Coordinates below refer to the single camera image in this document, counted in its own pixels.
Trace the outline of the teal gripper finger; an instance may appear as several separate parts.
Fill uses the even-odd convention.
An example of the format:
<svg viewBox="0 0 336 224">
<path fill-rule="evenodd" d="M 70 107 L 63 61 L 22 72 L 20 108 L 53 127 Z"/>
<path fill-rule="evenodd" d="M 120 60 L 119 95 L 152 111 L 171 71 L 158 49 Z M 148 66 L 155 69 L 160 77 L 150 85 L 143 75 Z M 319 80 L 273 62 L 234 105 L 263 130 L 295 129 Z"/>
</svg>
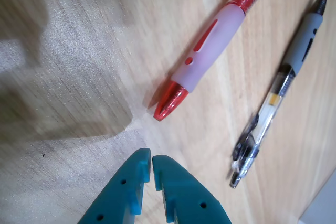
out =
<svg viewBox="0 0 336 224">
<path fill-rule="evenodd" d="M 177 161 L 156 155 L 152 163 L 167 223 L 231 223 L 220 202 Z"/>
<path fill-rule="evenodd" d="M 118 169 L 79 223 L 134 223 L 141 214 L 144 184 L 150 181 L 151 151 L 135 151 Z"/>
</svg>

